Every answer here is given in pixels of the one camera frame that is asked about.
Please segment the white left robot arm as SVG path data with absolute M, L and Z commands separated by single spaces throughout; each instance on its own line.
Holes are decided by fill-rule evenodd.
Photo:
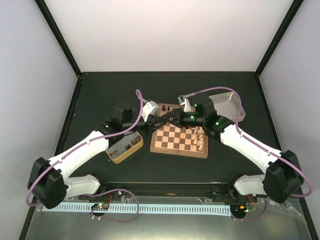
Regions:
M 106 185 L 93 175 L 73 177 L 72 173 L 97 154 L 117 144 L 127 132 L 152 129 L 156 125 L 158 109 L 154 101 L 142 99 L 139 111 L 135 112 L 129 102 L 121 100 L 114 107 L 113 114 L 75 146 L 48 160 L 38 158 L 33 163 L 28 180 L 26 204 L 33 206 L 30 195 L 48 209 L 79 195 L 103 199 L 108 192 Z

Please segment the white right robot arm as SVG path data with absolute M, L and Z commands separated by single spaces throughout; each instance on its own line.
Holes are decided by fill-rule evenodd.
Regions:
M 163 123 L 179 128 L 202 127 L 210 138 L 236 150 L 262 171 L 261 175 L 243 175 L 227 189 L 228 198 L 240 201 L 245 195 L 266 195 L 284 203 L 300 188 L 304 180 L 299 168 L 292 164 L 297 156 L 292 151 L 278 151 L 251 136 L 246 136 L 229 118 L 219 115 L 212 99 L 205 93 L 193 98 L 194 111 L 174 108 L 161 115 Z

